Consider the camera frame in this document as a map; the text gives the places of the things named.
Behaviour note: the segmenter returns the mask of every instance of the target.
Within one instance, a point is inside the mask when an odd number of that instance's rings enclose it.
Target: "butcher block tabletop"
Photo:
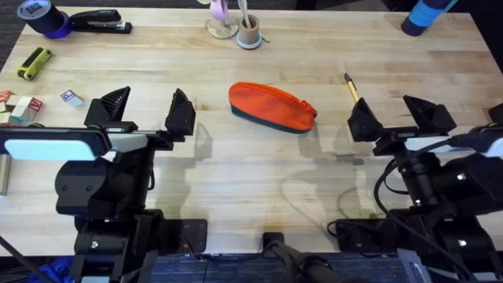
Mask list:
[[[58,9],[72,15],[93,8]],[[485,111],[503,100],[503,77],[468,14],[443,14],[414,38],[399,28],[404,13],[250,11],[270,42],[248,51],[236,39],[208,34],[208,9],[118,10],[134,26],[130,35],[73,32],[51,40],[25,27],[0,73],[0,90],[42,101],[37,123],[84,127],[92,99],[130,86],[123,120],[142,130],[163,128],[172,94],[183,90],[196,108],[194,135],[156,154],[147,208],[162,209],[167,219],[206,219],[208,253],[255,253],[268,231],[282,232],[303,252],[336,252],[328,222],[384,217],[373,186],[390,157],[373,156],[373,143],[352,141],[347,119],[354,101],[345,72],[388,127],[415,124],[406,94],[444,104],[458,125],[453,133],[487,124]],[[38,46],[54,56],[33,81],[22,80],[16,70]],[[318,111],[315,126],[290,134],[235,116],[228,90],[237,82],[306,100]],[[84,104],[66,105],[66,90]],[[0,234],[25,255],[73,254],[73,218],[55,209],[54,179],[63,163],[12,162]],[[405,189],[397,172],[388,185]],[[388,208],[412,204],[386,189],[381,198]],[[497,248],[502,216],[480,218]]]

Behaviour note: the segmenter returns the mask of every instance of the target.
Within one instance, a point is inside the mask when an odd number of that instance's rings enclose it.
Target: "pencil case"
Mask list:
[[[237,116],[295,134],[310,130],[318,114],[309,103],[283,90],[258,83],[232,85],[229,102]]]

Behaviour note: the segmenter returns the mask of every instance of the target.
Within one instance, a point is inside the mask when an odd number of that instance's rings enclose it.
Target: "toy block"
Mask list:
[[[63,98],[63,101],[71,107],[79,107],[82,103],[84,103],[84,100],[72,90],[65,91],[61,95],[61,98]]]
[[[0,127],[12,127],[9,120],[10,113],[0,113]],[[7,194],[7,185],[9,183],[10,155],[0,154],[0,196]]]
[[[0,102],[7,102],[9,98],[13,95],[16,95],[10,90],[0,92]]]
[[[40,111],[43,103],[33,97],[21,97],[11,116],[20,121],[32,122]]]
[[[19,95],[16,95],[14,92],[10,90],[2,91],[0,92],[0,105],[5,106],[5,111],[11,112],[16,107],[19,98],[20,98]]]
[[[9,112],[0,113],[0,127],[18,127],[21,121],[12,117]]]

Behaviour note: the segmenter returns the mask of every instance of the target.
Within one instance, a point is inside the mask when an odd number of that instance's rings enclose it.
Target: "pen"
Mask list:
[[[353,96],[354,103],[358,102],[358,94],[356,93],[356,86],[354,86],[353,79],[345,73],[344,79],[346,80],[347,86],[349,87],[349,91],[351,92],[351,96]]]

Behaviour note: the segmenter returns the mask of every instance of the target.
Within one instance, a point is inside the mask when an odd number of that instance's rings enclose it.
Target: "stapler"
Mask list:
[[[77,13],[70,17],[73,31],[130,34],[133,25],[123,23],[116,9]]]

